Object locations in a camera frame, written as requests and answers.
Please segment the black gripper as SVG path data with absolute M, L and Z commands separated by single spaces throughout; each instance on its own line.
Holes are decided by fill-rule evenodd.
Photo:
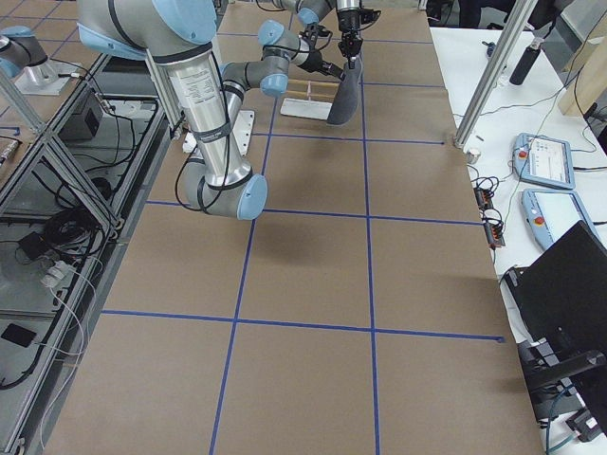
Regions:
M 337 8 L 340 42 L 338 48 L 348 67 L 355 69 L 363 40 L 360 38 L 362 7 Z
M 344 70 L 336 64 L 324 61 L 322 53 L 317 49 L 310 50 L 306 54 L 306 58 L 303 62 L 303 70 L 308 73 L 321 73 L 339 81 L 344 79 Z

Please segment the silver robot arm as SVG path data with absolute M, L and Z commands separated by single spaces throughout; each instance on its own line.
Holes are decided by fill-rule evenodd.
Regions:
M 270 5 L 279 10 L 288 10 L 297 15 L 300 22 L 307 26 L 319 24 L 331 11 L 335 11 L 341 33 L 338 47 L 346 59 L 348 67 L 354 69 L 359 59 L 363 40 L 360 31 L 363 26 L 361 1 L 355 0 L 271 0 Z
M 82 43 L 129 60 L 152 58 L 164 68 L 197 148 L 184 167 L 183 190 L 192 209 L 239 220 L 257 218 L 267 181 L 239 152 L 234 122 L 252 88 L 278 98 L 297 65 L 322 69 L 311 44 L 267 20 L 258 32 L 257 62 L 219 65 L 212 40 L 217 16 L 211 1 L 80 1 Z

